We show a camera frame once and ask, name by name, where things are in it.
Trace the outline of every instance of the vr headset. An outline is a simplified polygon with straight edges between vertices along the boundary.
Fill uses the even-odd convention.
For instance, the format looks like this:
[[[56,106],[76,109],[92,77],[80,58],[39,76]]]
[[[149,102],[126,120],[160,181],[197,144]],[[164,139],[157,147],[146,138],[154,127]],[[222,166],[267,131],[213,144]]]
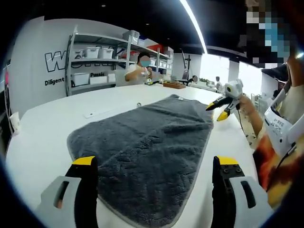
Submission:
[[[267,134],[275,152],[280,157],[290,155],[296,149],[296,141],[304,134],[304,114],[295,123],[291,124],[276,110],[278,105],[285,99],[290,89],[291,81],[285,84],[276,99],[265,112],[264,122]]]

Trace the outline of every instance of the sleeve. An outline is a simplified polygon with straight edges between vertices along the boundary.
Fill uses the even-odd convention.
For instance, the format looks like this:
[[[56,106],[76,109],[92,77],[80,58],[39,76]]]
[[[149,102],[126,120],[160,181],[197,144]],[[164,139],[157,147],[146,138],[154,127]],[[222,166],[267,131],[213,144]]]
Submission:
[[[136,70],[136,65],[135,64],[131,64],[129,65],[129,68],[127,69],[126,73],[124,74],[126,76],[126,74],[131,73],[133,71]]]

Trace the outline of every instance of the wooden tray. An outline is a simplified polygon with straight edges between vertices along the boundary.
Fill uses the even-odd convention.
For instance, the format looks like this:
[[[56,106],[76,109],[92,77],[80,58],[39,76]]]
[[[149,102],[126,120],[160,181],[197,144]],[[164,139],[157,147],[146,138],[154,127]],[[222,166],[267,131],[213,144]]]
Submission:
[[[174,82],[165,82],[163,84],[163,87],[169,87],[173,89],[183,89],[186,88],[186,85],[181,85],[180,83],[174,83]]]

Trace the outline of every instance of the black ceiling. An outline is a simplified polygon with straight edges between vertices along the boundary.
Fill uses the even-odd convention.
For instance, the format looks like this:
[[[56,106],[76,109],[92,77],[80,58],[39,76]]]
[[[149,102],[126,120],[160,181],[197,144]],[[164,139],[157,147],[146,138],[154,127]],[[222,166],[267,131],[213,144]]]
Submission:
[[[254,57],[263,63],[283,63],[276,53],[264,46],[265,34],[257,24],[247,24],[245,0],[187,0],[203,33],[207,46],[227,48],[241,53],[252,64]],[[43,0],[22,3],[23,13],[14,20],[45,16],[45,19],[77,18],[110,23],[186,53],[201,54],[200,39],[179,0]],[[239,45],[240,37],[245,37]],[[212,54],[234,58],[234,54],[209,50]]]

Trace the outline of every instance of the ceiling light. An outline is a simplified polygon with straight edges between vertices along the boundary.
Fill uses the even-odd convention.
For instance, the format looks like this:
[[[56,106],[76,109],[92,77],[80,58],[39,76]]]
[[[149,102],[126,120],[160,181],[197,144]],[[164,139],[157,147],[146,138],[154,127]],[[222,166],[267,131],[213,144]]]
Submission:
[[[196,29],[196,32],[198,33],[198,36],[199,36],[201,45],[203,46],[205,54],[208,54],[203,34],[202,34],[201,30],[200,30],[199,24],[196,21],[196,18],[194,16],[194,14],[193,14],[190,6],[188,5],[188,3],[187,3],[186,0],[180,0],[180,2],[182,3],[183,7],[185,8],[186,12],[188,13],[188,15],[189,15],[189,17],[190,17],[190,19],[191,19],[191,21],[192,21],[192,23],[193,23],[193,25],[194,25],[194,27]]]
[[[301,58],[303,55],[304,55],[304,52],[302,52],[299,55],[297,55],[296,58]]]

